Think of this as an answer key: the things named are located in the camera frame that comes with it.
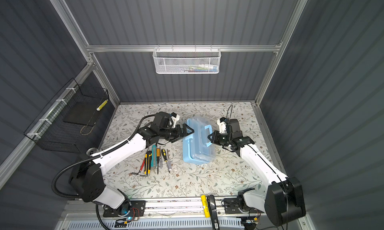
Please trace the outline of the blue clear plastic tool box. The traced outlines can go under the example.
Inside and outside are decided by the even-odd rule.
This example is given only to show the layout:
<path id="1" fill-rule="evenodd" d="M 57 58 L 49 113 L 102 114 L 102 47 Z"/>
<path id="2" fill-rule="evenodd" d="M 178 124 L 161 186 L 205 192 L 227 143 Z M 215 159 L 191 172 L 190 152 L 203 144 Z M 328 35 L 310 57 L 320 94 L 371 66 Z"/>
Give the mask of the blue clear plastic tool box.
<path id="1" fill-rule="evenodd" d="M 213 133 L 210 122 L 204 118 L 189 118 L 187 126 L 194 133 L 183 139 L 183 160 L 189 164 L 208 164 L 216 157 L 215 147 L 208 139 Z"/>

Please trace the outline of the yellow black handled screwdriver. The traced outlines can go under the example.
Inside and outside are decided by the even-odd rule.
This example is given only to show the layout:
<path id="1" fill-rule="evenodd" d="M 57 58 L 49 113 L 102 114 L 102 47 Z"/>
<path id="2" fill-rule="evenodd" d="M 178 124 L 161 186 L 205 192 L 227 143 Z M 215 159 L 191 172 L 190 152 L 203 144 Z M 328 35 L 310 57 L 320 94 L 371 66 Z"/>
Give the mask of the yellow black handled screwdriver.
<path id="1" fill-rule="evenodd" d="M 163 159 L 166 163 L 166 166 L 168 166 L 168 155 L 167 155 L 167 151 L 165 149 L 161 149 L 161 153 L 162 153 L 162 156 L 163 156 Z"/>

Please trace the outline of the clear handled screwdriver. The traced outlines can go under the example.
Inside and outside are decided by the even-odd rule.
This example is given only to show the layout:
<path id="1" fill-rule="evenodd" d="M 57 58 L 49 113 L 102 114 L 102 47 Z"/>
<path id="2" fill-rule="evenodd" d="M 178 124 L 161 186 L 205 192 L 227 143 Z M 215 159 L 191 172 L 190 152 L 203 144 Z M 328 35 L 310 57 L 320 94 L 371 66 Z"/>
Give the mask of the clear handled screwdriver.
<path id="1" fill-rule="evenodd" d="M 169 173 L 171 173 L 172 172 L 172 166 L 171 166 L 169 155 L 167 155 L 166 162 L 167 162 L 168 171 L 169 171 Z"/>

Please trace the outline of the orange handled screwdriver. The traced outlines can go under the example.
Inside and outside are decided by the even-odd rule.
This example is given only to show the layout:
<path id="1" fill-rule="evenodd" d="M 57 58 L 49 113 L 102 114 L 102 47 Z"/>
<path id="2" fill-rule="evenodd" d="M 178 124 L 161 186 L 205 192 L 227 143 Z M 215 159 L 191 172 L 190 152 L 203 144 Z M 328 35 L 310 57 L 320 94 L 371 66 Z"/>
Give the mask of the orange handled screwdriver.
<path id="1" fill-rule="evenodd" d="M 157 174 L 159 174 L 159 165 L 161 160 L 161 149 L 159 147 L 156 147 L 156 158 L 157 158 Z"/>

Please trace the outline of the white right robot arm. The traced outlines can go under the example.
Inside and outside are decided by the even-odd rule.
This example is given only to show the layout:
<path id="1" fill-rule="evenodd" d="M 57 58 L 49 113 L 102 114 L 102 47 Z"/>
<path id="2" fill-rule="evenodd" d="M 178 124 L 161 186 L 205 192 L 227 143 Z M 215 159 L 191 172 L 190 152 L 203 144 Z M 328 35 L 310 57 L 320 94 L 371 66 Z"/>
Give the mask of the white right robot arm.
<path id="1" fill-rule="evenodd" d="M 267 189 L 264 194 L 254 188 L 239 191 L 239 209 L 260 210 L 276 227 L 304 217 L 307 211 L 300 181 L 281 172 L 261 153 L 250 137 L 243 136 L 238 120 L 222 117 L 217 124 L 219 130 L 210 134 L 208 140 L 236 153 L 258 174 Z"/>

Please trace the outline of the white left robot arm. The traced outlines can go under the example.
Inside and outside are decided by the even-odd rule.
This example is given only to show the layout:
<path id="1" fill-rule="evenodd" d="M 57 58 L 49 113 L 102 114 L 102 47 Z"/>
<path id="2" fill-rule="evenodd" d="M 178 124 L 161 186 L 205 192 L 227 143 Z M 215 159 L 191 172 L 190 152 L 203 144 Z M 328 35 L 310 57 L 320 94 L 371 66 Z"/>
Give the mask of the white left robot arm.
<path id="1" fill-rule="evenodd" d="M 157 144 L 159 140 L 174 143 L 192 135 L 195 131 L 187 124 L 179 125 L 179 119 L 174 112 L 158 112 L 143 117 L 130 137 L 57 173 L 51 183 L 52 191 L 62 198 L 81 199 L 85 203 L 93 202 L 115 210 L 128 207 L 129 198 L 108 186 L 104 176 L 123 160 Z M 71 171 L 69 184 L 76 192 L 74 195 L 63 193 L 57 187 L 59 178 L 67 171 Z"/>

